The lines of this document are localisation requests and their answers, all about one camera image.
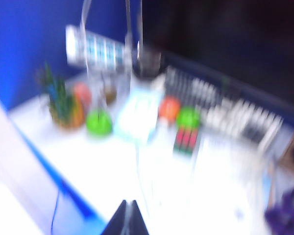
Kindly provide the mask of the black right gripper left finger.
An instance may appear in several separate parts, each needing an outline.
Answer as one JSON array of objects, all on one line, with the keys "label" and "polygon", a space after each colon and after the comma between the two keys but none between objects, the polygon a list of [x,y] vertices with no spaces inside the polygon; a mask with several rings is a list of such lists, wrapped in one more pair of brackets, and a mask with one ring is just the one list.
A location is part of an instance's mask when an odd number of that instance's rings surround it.
[{"label": "black right gripper left finger", "polygon": [[101,233],[102,235],[120,235],[124,226],[127,202],[123,200]]}]

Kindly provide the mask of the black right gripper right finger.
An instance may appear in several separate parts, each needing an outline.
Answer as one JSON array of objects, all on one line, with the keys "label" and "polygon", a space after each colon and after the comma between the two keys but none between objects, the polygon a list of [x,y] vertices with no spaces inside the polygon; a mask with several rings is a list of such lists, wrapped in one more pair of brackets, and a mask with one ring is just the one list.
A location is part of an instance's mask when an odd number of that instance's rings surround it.
[{"label": "black right gripper right finger", "polygon": [[146,224],[136,200],[133,200],[128,207],[127,234],[128,235],[149,235]]}]

